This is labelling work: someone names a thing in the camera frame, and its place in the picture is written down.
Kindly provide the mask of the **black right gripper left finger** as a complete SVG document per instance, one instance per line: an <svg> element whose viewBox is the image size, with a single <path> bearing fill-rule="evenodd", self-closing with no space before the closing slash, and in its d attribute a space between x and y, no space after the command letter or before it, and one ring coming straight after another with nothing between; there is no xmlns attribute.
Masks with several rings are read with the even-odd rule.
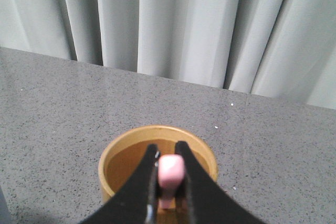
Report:
<svg viewBox="0 0 336 224"><path fill-rule="evenodd" d="M82 223L156 223L158 160L157 145L148 145L126 183Z"/></svg>

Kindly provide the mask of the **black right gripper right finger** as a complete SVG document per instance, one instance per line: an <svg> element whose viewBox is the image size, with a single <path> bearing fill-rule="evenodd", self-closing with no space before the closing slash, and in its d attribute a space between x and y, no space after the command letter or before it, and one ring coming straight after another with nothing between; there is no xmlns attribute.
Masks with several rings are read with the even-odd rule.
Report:
<svg viewBox="0 0 336 224"><path fill-rule="evenodd" d="M177 223L263 223L231 199L203 169L185 141L175 144L185 176L175 196Z"/></svg>

